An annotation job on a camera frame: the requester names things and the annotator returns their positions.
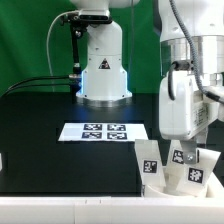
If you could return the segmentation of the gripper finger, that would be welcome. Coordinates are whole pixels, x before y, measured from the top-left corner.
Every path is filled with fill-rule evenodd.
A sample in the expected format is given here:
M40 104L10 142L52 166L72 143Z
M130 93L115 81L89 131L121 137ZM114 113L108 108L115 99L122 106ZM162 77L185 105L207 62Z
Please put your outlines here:
M180 144L183 150L184 163L196 164L198 161L196 142L194 140L182 140Z

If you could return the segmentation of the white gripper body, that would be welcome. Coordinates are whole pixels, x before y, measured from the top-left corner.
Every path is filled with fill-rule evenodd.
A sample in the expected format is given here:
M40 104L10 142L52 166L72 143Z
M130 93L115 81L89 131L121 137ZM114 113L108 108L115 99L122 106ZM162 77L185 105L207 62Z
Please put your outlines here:
M198 89L195 77L175 71L159 91L159 130L164 139L190 140L221 117L221 105Z

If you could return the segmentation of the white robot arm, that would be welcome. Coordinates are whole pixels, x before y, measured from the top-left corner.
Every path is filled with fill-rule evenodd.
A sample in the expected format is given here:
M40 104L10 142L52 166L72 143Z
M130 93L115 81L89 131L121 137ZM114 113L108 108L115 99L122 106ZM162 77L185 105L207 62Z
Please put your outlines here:
M87 27L88 62L78 97L89 102L127 98L127 73L121 69L120 27L112 8L140 0L70 0L72 19ZM178 140L186 164L196 164L198 135L221 117L224 105L224 0L154 0L160 28L159 128Z

